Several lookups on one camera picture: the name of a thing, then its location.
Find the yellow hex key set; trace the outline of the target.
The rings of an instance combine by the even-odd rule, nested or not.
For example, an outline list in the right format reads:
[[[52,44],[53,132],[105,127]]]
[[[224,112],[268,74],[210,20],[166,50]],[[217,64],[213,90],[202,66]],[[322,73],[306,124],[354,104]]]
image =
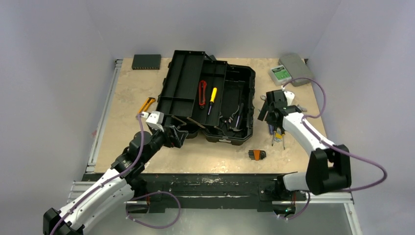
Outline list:
[[[278,134],[278,133],[275,133],[275,138],[274,138],[274,140],[275,140],[276,142],[280,142],[280,141],[282,141],[282,135],[280,135],[280,134]]]

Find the small claw hammer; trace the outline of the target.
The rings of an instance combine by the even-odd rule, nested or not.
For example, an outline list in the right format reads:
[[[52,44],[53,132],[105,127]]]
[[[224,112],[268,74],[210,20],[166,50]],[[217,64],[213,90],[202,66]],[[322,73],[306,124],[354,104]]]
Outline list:
[[[239,103],[237,110],[228,118],[228,130],[239,132],[242,130],[243,109],[245,104]]]

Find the blue red screwdriver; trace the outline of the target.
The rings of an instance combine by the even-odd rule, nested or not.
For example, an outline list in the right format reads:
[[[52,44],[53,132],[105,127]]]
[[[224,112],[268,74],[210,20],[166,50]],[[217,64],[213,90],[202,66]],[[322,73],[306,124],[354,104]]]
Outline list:
[[[274,133],[274,127],[272,125],[268,125],[269,134],[272,135]]]

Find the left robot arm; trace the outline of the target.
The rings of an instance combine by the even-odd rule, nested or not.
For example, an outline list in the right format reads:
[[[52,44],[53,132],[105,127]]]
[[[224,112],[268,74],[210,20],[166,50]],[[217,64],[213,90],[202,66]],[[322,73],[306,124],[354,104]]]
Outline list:
[[[85,192],[61,207],[43,215],[45,235],[85,235],[102,218],[130,199],[151,194],[139,178],[145,164],[162,147],[182,147],[188,131],[174,126],[164,131],[139,131],[111,167]]]

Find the yellow handled screwdriver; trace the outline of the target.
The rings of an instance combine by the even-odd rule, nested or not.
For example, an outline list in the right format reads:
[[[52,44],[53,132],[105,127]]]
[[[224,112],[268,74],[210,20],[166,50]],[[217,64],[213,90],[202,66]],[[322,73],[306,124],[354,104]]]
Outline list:
[[[217,94],[217,88],[214,87],[212,89],[211,97],[210,97],[210,100],[209,100],[209,107],[208,107],[208,113],[207,113],[207,115],[210,115],[211,109],[212,109],[213,104],[215,102],[216,94]]]

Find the black plastic toolbox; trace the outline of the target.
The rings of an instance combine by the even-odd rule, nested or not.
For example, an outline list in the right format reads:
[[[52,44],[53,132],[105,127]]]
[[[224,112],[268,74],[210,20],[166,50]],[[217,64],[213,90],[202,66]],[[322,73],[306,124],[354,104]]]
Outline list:
[[[206,81],[206,105],[200,109],[198,85]],[[216,60],[204,51],[176,50],[158,96],[156,110],[164,113],[164,123],[187,130],[188,137],[202,132],[207,141],[225,141],[242,145],[253,135],[255,71],[248,66]],[[217,88],[215,102],[208,115],[212,89]],[[244,103],[242,130],[229,131],[219,121],[219,113],[229,114]]]

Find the red black utility knife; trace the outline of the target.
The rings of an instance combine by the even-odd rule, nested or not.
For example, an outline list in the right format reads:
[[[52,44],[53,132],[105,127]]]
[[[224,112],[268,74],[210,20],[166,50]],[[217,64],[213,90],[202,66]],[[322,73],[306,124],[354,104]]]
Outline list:
[[[201,80],[198,85],[198,100],[200,109],[204,109],[206,105],[206,87],[206,81]]]

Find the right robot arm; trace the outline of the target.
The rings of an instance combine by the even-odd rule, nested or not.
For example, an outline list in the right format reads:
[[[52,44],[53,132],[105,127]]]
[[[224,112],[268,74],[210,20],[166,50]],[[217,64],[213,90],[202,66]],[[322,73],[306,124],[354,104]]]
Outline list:
[[[275,185],[278,198],[287,199],[298,190],[319,195],[351,186],[348,148],[343,144],[336,145],[318,132],[300,108],[289,105],[284,90],[274,90],[265,94],[258,120],[266,121],[282,133],[290,133],[309,154],[305,172],[288,173],[278,177]]]

